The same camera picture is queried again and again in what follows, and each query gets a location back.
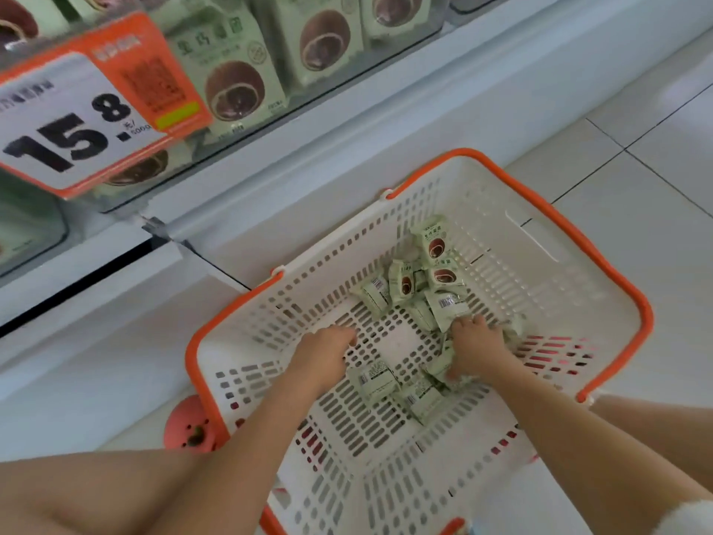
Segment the hand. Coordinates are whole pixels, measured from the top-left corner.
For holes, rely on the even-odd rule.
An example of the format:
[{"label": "hand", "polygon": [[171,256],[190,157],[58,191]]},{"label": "hand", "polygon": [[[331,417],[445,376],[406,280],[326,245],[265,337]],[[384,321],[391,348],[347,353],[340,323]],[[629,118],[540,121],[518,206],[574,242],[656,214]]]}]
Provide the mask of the hand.
[{"label": "hand", "polygon": [[494,385],[499,379],[529,373],[505,347],[502,329],[490,328],[482,315],[459,317],[451,324],[450,333],[456,356],[448,379],[455,381],[461,375],[470,375]]},{"label": "hand", "polygon": [[314,334],[308,332],[299,341],[285,373],[311,386],[315,397],[322,396],[344,377],[344,352],[356,344],[357,331],[351,327],[333,324]]}]

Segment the shopping basket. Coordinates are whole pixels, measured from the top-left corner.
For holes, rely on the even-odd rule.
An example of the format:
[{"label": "shopping basket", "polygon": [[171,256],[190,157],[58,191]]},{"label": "shopping basket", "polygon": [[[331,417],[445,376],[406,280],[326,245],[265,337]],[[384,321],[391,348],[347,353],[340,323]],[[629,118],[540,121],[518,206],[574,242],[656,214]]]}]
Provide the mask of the shopping basket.
[{"label": "shopping basket", "polygon": [[[396,307],[378,321],[349,289],[412,244],[411,225],[439,213],[467,302],[488,322],[524,313],[517,356],[583,401],[652,329],[646,298],[565,217],[475,150],[448,152],[272,272],[192,338],[187,369],[219,443],[253,412],[303,333],[359,329],[348,366],[383,357],[401,383],[439,353]],[[532,219],[521,226],[513,218]],[[368,409],[347,379],[312,407],[281,464],[284,491],[263,515],[269,534],[454,534],[478,497],[533,455],[502,399],[484,384],[450,396],[423,427],[396,402]]]}]

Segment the person's right arm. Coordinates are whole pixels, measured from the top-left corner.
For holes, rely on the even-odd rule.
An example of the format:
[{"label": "person's right arm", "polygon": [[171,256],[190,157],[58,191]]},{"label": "person's right arm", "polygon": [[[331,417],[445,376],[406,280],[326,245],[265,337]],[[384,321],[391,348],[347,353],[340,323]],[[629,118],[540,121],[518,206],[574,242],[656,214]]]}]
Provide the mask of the person's right arm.
[{"label": "person's right arm", "polygon": [[653,450],[536,377],[482,316],[455,321],[451,332],[449,376],[477,375],[494,387],[595,535],[649,535],[683,503],[713,500]]}]

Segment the person's left hand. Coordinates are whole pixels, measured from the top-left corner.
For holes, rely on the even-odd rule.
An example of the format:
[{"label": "person's left hand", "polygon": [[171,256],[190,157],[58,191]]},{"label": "person's left hand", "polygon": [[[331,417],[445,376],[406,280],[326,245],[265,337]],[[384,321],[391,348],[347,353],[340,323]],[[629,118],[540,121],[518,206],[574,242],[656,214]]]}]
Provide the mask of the person's left hand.
[{"label": "person's left hand", "polygon": [[339,383],[346,371],[344,352],[357,344],[357,331],[351,327],[329,328],[306,333],[297,345],[287,372],[314,387],[316,396]]}]

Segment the price sign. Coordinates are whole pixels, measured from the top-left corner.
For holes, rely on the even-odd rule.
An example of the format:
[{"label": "price sign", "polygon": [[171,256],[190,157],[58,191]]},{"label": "price sign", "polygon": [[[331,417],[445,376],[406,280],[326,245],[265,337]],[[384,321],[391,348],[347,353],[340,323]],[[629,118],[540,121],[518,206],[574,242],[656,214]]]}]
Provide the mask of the price sign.
[{"label": "price sign", "polygon": [[145,13],[0,76],[0,166],[73,197],[211,122]]}]

